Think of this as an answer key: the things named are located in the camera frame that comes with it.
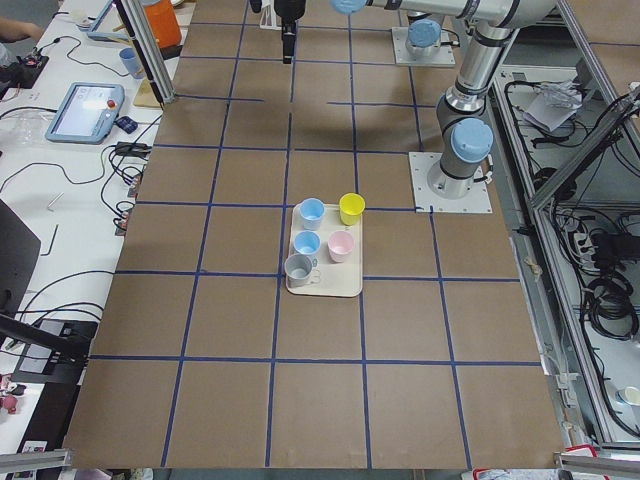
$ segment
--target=white table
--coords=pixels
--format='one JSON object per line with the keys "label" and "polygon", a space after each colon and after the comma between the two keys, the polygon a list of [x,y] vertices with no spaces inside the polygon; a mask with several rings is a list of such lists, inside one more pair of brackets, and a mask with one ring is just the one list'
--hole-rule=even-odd
{"label": "white table", "polygon": [[[104,0],[66,0],[61,11],[82,9],[88,16],[96,16],[104,7]],[[176,9],[180,25],[188,25],[194,4],[184,3]],[[124,48],[120,43],[90,40],[72,23],[69,15],[58,15],[47,28],[39,46],[46,45],[60,36],[73,36],[82,41],[72,56],[82,61],[98,61],[119,72],[125,72],[118,52]],[[62,165],[68,175],[81,181],[96,178],[101,172],[100,152],[118,141],[133,141],[140,132],[160,113],[159,108],[139,108],[132,105],[140,80],[128,76],[118,77],[100,66],[83,66],[66,58],[67,52],[76,44],[63,39],[44,49],[50,57],[49,63],[31,90],[14,91],[5,95],[0,103],[0,113],[21,106],[58,108],[69,86],[73,82],[119,83],[125,89],[125,103],[120,115],[128,115],[140,124],[138,130],[127,134],[114,127],[101,145],[77,145],[51,143],[44,139],[44,131],[52,114],[38,111],[21,111],[0,121],[0,183],[8,176],[32,162],[48,162]],[[171,76],[178,59],[166,62]],[[141,139],[151,145],[157,131],[152,127]],[[142,161],[131,159],[132,164]],[[56,167],[34,166],[18,175],[5,189],[0,198],[7,203],[42,241],[41,253],[46,252],[58,227],[55,242],[48,256],[41,256],[29,284],[29,290],[38,291],[44,285],[60,277],[86,270],[113,271],[122,248],[122,237],[114,235],[114,214],[100,201],[100,190],[111,173],[106,163],[106,175],[88,185],[71,185]],[[110,205],[125,200],[128,187],[115,176],[105,190],[105,199]],[[64,195],[51,207],[47,205],[60,193]],[[104,305],[111,285],[111,276],[106,274],[82,275],[67,280],[39,296],[32,309],[52,308],[68,302],[87,301]],[[27,294],[22,307],[32,295]],[[83,315],[65,314],[60,318],[90,320]],[[26,316],[33,322],[37,315]],[[12,372],[18,358],[0,353],[0,372]],[[8,415],[0,412],[0,454],[15,453],[24,431],[35,409],[43,385],[28,384],[24,396],[19,397],[18,413]]]}

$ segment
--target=blue plastic cup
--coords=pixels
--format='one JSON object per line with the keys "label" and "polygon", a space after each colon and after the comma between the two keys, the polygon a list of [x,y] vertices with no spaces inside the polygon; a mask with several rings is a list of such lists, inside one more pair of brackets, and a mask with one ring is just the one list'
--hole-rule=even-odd
{"label": "blue plastic cup", "polygon": [[318,230],[324,218],[324,203],[317,198],[307,198],[300,204],[300,217],[306,230]]}
{"label": "blue plastic cup", "polygon": [[301,254],[315,260],[318,250],[320,250],[320,237],[316,232],[304,230],[296,235],[293,240],[293,249]]}
{"label": "blue plastic cup", "polygon": [[144,70],[133,48],[129,47],[120,50],[120,60],[122,60],[122,64],[133,78],[140,79],[144,77]]}

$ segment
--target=tablet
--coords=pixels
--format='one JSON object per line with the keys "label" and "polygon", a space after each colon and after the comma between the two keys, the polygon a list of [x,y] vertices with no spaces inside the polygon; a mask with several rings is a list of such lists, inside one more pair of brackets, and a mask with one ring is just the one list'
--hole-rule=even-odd
{"label": "tablet", "polygon": [[51,142],[100,143],[111,131],[123,101],[122,85],[74,83],[45,138]]}

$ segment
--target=tray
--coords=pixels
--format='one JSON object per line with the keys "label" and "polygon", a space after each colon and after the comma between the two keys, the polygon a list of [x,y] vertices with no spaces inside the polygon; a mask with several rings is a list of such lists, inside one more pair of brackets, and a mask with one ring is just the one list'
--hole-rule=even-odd
{"label": "tray", "polygon": [[[316,255],[317,264],[311,273],[311,281],[294,288],[291,288],[287,282],[287,290],[296,295],[355,297],[362,291],[362,218],[355,225],[346,226],[340,221],[338,205],[325,204],[324,207],[325,216],[322,225],[315,231],[320,237],[321,245]],[[289,255],[295,253],[293,239],[303,230],[300,205],[296,205],[291,221]],[[327,240],[336,230],[349,231],[356,243],[353,253],[344,263],[335,263],[329,256]]]}

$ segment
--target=yellow cup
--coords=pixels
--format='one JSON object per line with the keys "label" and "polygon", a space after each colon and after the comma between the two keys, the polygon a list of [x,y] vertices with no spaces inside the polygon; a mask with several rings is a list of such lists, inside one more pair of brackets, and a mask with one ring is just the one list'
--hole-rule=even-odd
{"label": "yellow cup", "polygon": [[364,212],[364,198],[357,193],[345,193],[340,198],[340,220],[345,225],[355,225]]}

